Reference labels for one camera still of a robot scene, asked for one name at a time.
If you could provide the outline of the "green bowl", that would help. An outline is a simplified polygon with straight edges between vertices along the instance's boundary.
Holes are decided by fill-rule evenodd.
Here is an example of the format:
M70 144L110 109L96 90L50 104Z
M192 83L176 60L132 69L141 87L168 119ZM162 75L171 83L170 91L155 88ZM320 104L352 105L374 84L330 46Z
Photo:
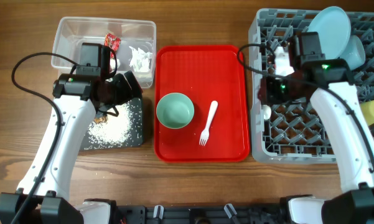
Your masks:
M163 96L156 106L158 121L169 129L186 127L195 113L192 100L182 93L169 93Z

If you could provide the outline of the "light blue plate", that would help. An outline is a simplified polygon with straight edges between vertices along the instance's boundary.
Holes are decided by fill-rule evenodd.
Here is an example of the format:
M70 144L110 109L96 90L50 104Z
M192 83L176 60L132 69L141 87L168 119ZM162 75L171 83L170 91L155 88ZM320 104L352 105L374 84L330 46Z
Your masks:
M342 8L327 7L313 18L307 31L317 32L325 58L335 59L340 57L350 39L350 19Z

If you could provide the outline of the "yellow plastic cup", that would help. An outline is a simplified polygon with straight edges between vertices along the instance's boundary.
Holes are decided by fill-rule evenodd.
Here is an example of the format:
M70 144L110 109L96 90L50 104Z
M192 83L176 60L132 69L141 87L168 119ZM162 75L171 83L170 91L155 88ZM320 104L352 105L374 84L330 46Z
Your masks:
M367 101L360 104L360 109L362 111L363 117L366 123L371 126L374 124L374 100Z

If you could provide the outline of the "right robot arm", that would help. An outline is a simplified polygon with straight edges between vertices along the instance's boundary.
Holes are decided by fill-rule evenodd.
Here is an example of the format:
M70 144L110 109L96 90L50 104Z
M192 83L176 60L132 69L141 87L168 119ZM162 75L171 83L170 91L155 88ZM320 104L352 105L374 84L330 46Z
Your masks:
M295 35L288 46L293 73L265 72L258 99L280 105L305 98L312 105L336 156L342 189L330 200L288 200L290 219L293 223L374 223L374 139L350 68L343 59L326 59L316 32Z

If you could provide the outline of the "light blue bowl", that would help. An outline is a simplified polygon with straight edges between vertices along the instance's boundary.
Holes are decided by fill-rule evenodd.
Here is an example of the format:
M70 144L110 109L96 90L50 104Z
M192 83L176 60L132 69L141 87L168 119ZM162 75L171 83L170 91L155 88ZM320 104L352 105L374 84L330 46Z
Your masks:
M365 63L365 49L359 37L356 35L350 36L348 44L340 58L347 62L351 70L355 70Z

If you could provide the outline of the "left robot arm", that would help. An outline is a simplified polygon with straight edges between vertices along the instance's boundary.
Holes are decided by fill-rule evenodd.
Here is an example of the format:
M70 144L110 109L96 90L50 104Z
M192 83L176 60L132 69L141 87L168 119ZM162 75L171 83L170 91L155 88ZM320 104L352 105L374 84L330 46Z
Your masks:
M1 223L125 223L114 200L69 203L75 161L89 125L100 115L120 115L118 106L142 97L131 71L118 73L110 60L116 52L84 43L80 62L53 85L53 98L15 83L18 89L48 102L52 115L37 154L14 193L0 194Z

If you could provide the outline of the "white plastic spoon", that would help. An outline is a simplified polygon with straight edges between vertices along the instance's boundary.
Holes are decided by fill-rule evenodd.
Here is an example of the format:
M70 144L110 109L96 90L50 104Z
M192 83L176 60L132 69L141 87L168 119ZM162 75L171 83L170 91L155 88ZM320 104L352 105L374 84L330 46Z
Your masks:
M271 107L268 105L263 105L262 110L263 110L263 119L269 120L271 117L271 113L272 113Z

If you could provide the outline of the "white tissue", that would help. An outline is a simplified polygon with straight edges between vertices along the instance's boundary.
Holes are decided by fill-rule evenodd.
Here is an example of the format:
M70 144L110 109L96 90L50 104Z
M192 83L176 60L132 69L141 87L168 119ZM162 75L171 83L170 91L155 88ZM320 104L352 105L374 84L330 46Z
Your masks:
M129 46L131 49L132 57L129 63L129 66L135 72L148 72L150 71L150 61L152 59L151 52L145 52L144 50L138 48L135 49L132 46Z

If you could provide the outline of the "brown food scrap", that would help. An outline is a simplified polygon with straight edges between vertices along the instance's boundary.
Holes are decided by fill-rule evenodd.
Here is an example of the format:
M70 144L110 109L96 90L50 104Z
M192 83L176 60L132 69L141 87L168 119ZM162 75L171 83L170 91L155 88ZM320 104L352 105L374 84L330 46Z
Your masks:
M108 120L108 116L107 116L107 115L102 115L102 116L100 116L100 117L96 117L93 121L94 121L94 123L96 123L96 124L100 124L100 123L105 123L105 122L107 122L107 120Z

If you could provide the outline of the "white plastic fork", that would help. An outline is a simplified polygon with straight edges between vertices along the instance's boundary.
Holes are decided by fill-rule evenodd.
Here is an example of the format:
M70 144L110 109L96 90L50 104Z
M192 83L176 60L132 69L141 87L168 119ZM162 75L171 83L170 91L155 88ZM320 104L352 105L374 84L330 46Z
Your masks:
M213 118L215 116L216 110L218 108L218 101L212 101L210 104L209 112L208 112L208 117L207 117L207 122L205 124L205 128L200 134L200 139L199 139L199 145L200 146L205 146L208 139L209 139L209 129L210 125L213 121Z

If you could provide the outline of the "red snack wrapper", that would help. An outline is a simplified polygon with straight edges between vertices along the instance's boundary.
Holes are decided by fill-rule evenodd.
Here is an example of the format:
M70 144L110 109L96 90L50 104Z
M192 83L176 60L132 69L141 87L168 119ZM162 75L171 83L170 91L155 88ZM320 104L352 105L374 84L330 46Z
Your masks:
M115 57L115 53L119 49L121 39L112 33L107 33L105 36L104 46L109 47L113 51L111 52L111 58Z

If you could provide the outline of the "small white tissue ball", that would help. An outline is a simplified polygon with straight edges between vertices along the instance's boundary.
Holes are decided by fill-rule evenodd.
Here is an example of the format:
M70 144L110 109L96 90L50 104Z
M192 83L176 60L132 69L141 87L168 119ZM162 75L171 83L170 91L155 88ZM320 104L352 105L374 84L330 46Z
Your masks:
M120 66L119 59L114 59L114 58L110 59L110 69L111 69L111 71L114 71L115 69L118 69L119 66Z

